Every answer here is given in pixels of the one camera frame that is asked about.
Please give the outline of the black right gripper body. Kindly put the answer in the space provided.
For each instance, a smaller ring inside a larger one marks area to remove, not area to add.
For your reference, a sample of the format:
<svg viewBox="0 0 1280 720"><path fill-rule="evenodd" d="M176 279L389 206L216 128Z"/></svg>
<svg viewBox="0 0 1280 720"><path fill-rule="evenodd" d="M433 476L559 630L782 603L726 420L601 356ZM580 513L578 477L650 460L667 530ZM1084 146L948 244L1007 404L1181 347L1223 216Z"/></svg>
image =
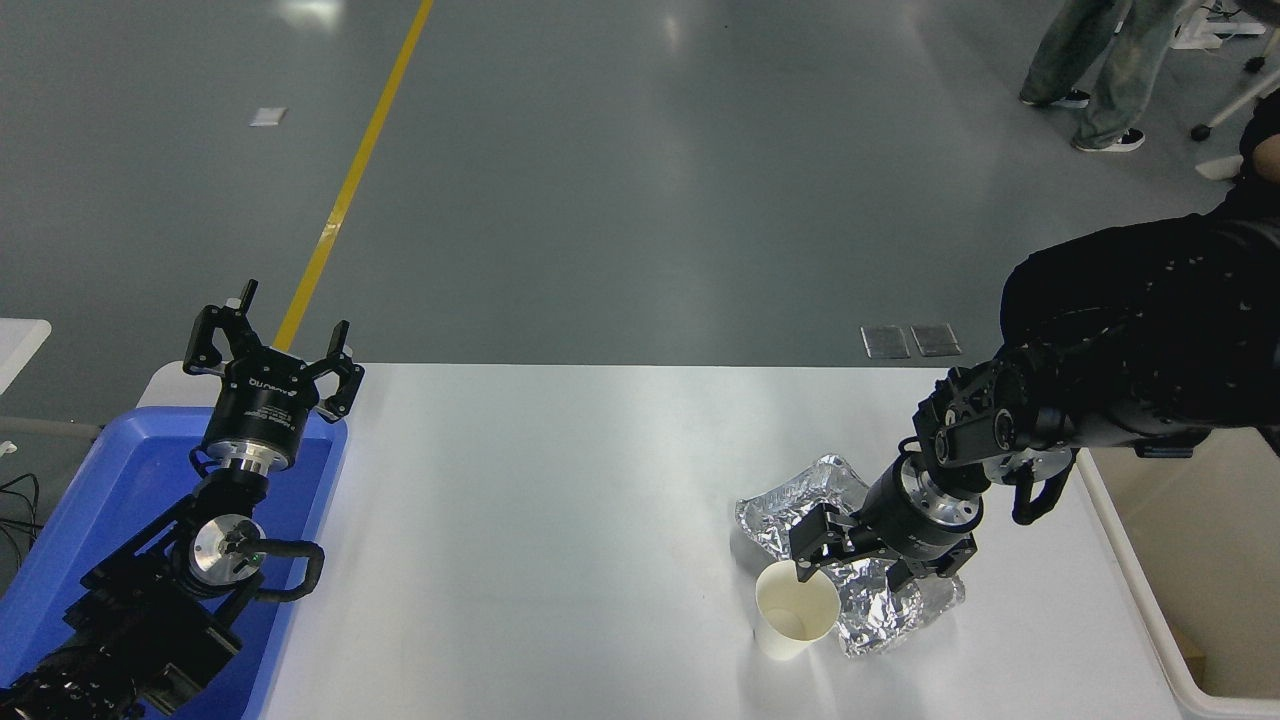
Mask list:
<svg viewBox="0 0 1280 720"><path fill-rule="evenodd" d="M859 518L902 557L941 557L959 542L959 500L919 468L891 468L870 487Z"/></svg>

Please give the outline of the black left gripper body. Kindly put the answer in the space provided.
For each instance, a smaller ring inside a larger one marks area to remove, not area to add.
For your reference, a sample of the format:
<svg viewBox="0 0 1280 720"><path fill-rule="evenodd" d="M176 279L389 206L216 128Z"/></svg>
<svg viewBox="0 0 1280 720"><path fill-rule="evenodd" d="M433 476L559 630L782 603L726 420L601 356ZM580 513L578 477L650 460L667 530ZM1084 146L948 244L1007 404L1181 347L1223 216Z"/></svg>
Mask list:
<svg viewBox="0 0 1280 720"><path fill-rule="evenodd" d="M255 352L230 361L204 434L204 452L233 442L296 456L311 409L319 400L306 363L282 352Z"/></svg>

